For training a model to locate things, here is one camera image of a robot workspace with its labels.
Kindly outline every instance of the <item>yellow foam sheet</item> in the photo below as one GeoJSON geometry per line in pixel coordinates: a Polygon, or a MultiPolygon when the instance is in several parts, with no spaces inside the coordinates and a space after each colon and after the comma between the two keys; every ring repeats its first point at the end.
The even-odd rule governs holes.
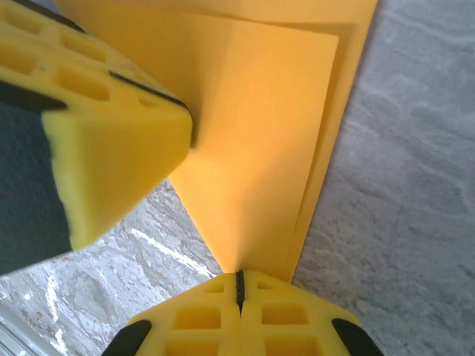
{"type": "Polygon", "coordinates": [[[56,2],[190,107],[171,181],[222,269],[290,280],[376,0],[56,2]]]}

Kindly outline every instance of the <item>gray marble surface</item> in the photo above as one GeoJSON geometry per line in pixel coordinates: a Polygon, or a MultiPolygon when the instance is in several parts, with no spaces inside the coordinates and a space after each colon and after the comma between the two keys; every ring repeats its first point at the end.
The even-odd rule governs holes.
{"type": "MultiPolygon", "coordinates": [[[[386,355],[475,355],[474,19],[474,0],[380,1],[295,273],[386,355]]],[[[1,278],[0,303],[98,355],[219,271],[164,182],[95,246],[1,278]]]]}

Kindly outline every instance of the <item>black rubber strip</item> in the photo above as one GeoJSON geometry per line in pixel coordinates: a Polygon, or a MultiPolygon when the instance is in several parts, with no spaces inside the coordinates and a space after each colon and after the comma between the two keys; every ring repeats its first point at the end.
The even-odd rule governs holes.
{"type": "Polygon", "coordinates": [[[18,87],[2,80],[0,80],[0,102],[36,112],[64,110],[68,108],[61,100],[18,87]]]}
{"type": "Polygon", "coordinates": [[[134,80],[132,79],[129,79],[129,78],[125,78],[124,76],[121,76],[120,74],[118,73],[115,73],[113,71],[109,71],[109,74],[112,76],[112,78],[115,78],[115,79],[118,79],[124,83],[127,83],[129,85],[132,85],[136,88],[139,88],[140,90],[144,90],[146,91],[147,93],[150,93],[152,95],[155,95],[155,96],[159,96],[160,98],[163,98],[163,99],[166,99],[168,100],[169,102],[173,102],[174,104],[177,104],[179,106],[183,106],[186,110],[188,110],[188,107],[186,106],[186,104],[184,102],[182,102],[181,100],[177,99],[177,98],[174,98],[173,96],[169,96],[167,94],[164,94],[164,93],[161,93],[159,91],[156,91],[155,89],[152,89],[152,88],[149,88],[147,87],[146,85],[144,84],[140,84],[140,83],[137,83],[135,82],[134,80]]]}
{"type": "Polygon", "coordinates": [[[17,4],[23,5],[27,7],[28,9],[36,13],[39,13],[40,15],[46,16],[56,22],[59,22],[60,24],[63,24],[64,26],[68,26],[69,28],[72,28],[73,30],[85,33],[85,31],[80,26],[72,22],[70,19],[66,19],[64,16],[61,16],[55,13],[54,11],[47,9],[46,7],[43,7],[35,2],[32,2],[31,0],[12,0],[12,1],[16,2],[17,4]]]}
{"type": "Polygon", "coordinates": [[[151,330],[151,322],[141,320],[121,329],[102,356],[135,356],[151,330]]]}
{"type": "Polygon", "coordinates": [[[333,327],[351,356],[384,356],[365,330],[345,319],[333,319],[333,327]]]}
{"type": "Polygon", "coordinates": [[[243,313],[243,304],[246,299],[246,288],[244,286],[244,272],[236,272],[236,303],[239,306],[239,314],[243,313]]]}
{"type": "Polygon", "coordinates": [[[0,274],[71,250],[42,113],[30,110],[58,102],[33,100],[21,108],[3,99],[0,93],[0,274]]]}

